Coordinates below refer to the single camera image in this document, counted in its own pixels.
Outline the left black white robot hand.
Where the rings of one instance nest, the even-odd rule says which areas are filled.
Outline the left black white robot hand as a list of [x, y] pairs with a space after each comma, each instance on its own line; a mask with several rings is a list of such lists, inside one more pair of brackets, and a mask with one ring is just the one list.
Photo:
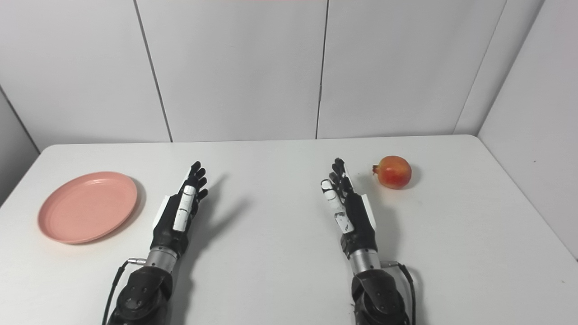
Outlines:
[[190, 167], [179, 191], [168, 197], [162, 214], [153, 228], [151, 248], [166, 248], [179, 259], [186, 253], [192, 220], [198, 212], [200, 202], [208, 195], [206, 170], [200, 161]]

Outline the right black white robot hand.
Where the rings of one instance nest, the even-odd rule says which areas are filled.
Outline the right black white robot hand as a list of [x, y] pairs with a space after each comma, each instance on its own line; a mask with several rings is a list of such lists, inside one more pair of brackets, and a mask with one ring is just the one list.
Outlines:
[[340, 245], [346, 257], [356, 251], [377, 251], [375, 230], [369, 218], [363, 196], [351, 183], [345, 162], [337, 157], [332, 172], [321, 181], [321, 190], [341, 230]]

